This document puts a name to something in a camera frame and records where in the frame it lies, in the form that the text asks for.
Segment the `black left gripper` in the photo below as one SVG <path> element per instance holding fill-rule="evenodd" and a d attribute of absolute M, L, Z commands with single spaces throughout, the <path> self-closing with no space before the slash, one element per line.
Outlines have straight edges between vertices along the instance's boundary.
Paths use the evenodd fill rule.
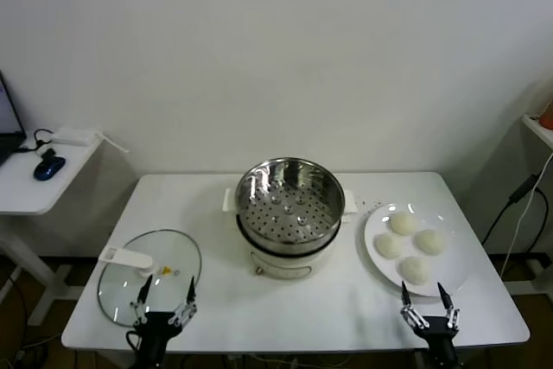
<path fill-rule="evenodd" d="M 182 332 L 197 312 L 195 302 L 195 278 L 192 277 L 188 286 L 186 298 L 174 309 L 167 311 L 146 311 L 146 300 L 152 283 L 152 275 L 149 275 L 146 282 L 140 288 L 137 299 L 130 303 L 133 309 L 135 320 L 133 326 L 138 326 L 138 335 L 141 338 L 159 337 L 172 339 Z"/>

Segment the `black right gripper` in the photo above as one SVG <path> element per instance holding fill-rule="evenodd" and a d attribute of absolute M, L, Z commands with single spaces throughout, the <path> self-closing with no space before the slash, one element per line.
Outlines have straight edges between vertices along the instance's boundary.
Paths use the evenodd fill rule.
<path fill-rule="evenodd" d="M 421 335 L 426 341 L 452 340 L 457 335 L 461 311 L 454 306 L 450 294 L 444 289 L 442 284 L 438 283 L 437 287 L 443 307 L 446 310 L 446 315 L 423 317 L 413 307 L 410 293 L 405 283 L 402 283 L 401 298 L 403 306 L 400 310 L 400 314 L 412 329 L 422 329 Z"/>

